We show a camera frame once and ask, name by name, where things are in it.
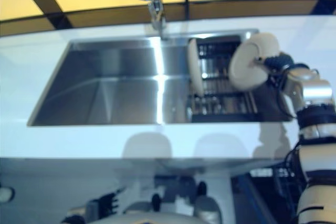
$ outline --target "wire dish rack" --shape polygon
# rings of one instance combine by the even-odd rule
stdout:
[[[198,97],[190,84],[188,114],[192,122],[258,121],[253,94],[235,89],[228,77],[230,60],[239,44],[237,36],[197,40],[205,95]]]

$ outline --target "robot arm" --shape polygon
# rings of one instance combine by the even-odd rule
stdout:
[[[265,74],[290,98],[300,127],[299,141],[289,155],[294,173],[307,182],[297,209],[298,223],[336,223],[336,113],[331,86],[317,71],[281,53],[273,35],[261,33],[238,47],[229,77],[245,91],[265,82]]]

